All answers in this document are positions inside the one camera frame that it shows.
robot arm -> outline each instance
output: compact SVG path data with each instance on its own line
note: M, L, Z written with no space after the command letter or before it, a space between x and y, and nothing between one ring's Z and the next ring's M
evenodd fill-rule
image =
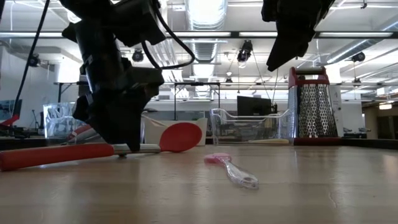
M158 44L165 35L157 26L156 0L61 0L81 18L62 33L76 42L90 93L77 99L73 117L88 123L110 144L139 150L141 113L164 83L161 69L133 67L121 56L119 39L132 47L145 40Z
M315 28L335 0L263 0L262 20L276 22L278 36L269 55L268 70L274 71L295 57L303 57Z

ceiling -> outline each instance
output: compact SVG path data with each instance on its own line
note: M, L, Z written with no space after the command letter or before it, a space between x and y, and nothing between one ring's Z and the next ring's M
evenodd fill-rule
M336 0L333 7L340 7L337 10L331 10L327 17L319 24L317 30L319 31L379 31L377 28L391 18L396 17L398 21L398 0L372 0L368 1L369 6L366 9L342 9L344 7L361 6L362 0ZM169 26L174 31L181 31L187 29L185 18L185 11L182 0L169 0L168 22ZM224 24L224 30L232 31L249 31L249 30L266 30L272 31L275 29L274 23L265 23L261 19L261 4L262 1L246 1L246 0L230 0L228 3L228 12ZM35 31L39 23L42 13L43 2L41 0L15 0L6 2L6 7L3 12L2 21L0 24L0 31ZM51 10L47 13L44 22L43 31L62 31L69 23L67 12L57 1L52 1L50 4ZM344 47L346 44L354 41L353 39L318 39L310 42L310 47L307 54L298 60L291 60L285 65L281 66L278 71L268 72L266 61L274 43L274 39L253 39L255 57L250 57L245 68L238 69L236 63L236 52L243 44L243 39L226 39L224 43L220 44L218 50L218 57L216 59L216 67L213 78L209 81L219 80L224 82L226 73L232 72L232 79L234 82L258 82L261 81L260 75L264 81L284 82L286 74L290 67L299 66L306 60L318 60L320 55L328 55L334 51ZM12 46L23 49L29 48L32 40L30 39L13 39ZM39 47L56 47L62 51L68 52L77 59L80 57L80 52L77 44L67 39L40 39L37 46ZM174 49L179 61L188 60L188 55L177 44L174 44ZM129 49L121 45L121 50L130 57L129 51L133 52L134 47ZM383 40L382 42L363 51L366 55L364 62L356 63L355 69L353 62L339 63L341 71L341 79L343 82L351 82L355 76L361 76L367 73L375 72L383 69L386 66L398 62L398 41L397 40ZM59 61L59 55L49 54L49 61ZM147 59L143 62L135 63L135 66L150 66ZM182 72L184 78L192 76L192 67L185 67ZM398 82L398 75L396 69L391 69L382 72L371 78L366 82ZM253 88L260 89L261 86L254 86ZM371 91L377 87L369 86L362 90Z

wooden tabletop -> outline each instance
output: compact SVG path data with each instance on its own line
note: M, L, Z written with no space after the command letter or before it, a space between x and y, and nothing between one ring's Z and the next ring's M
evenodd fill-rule
M228 152L239 188L203 156ZM0 173L1 224L398 223L398 151L207 146Z

air duct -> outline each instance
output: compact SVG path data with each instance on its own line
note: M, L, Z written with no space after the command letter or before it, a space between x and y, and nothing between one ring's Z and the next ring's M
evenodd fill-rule
M160 0L160 5L161 5L160 13L162 14L163 18L168 18L167 1L168 0ZM162 24L159 23L158 26L163 32L166 32ZM157 45L147 44L147 46L150 54L153 56L154 60L158 65L163 67L163 66L178 64L177 58L175 56L172 39L164 40Z
M216 31L222 30L225 22L228 0L185 0L186 16L189 30ZM193 65L193 74L209 79L214 74L218 44L205 40L191 44L198 65Z
M395 32L398 31L398 15L394 16L393 18L389 19L387 22L383 23L381 26L377 27L375 30L381 31L391 31ZM365 49L372 47L375 44L380 43L383 41L382 39L368 39L368 40L355 40L352 41L350 44L340 48L336 52L333 52L326 58L326 63L318 63L318 66L321 65L328 65L333 63L338 63L342 60L345 60L349 57L352 57Z

red spatula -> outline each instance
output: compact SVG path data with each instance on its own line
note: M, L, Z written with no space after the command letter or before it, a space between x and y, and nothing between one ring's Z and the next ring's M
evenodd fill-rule
M130 151L125 144L110 145L106 143L3 151L0 152L0 170L16 170L56 162L92 159L118 154L183 152L195 147L199 143L201 136L201 129L197 125L177 123L164 131L159 146L142 144L141 150L137 152Z

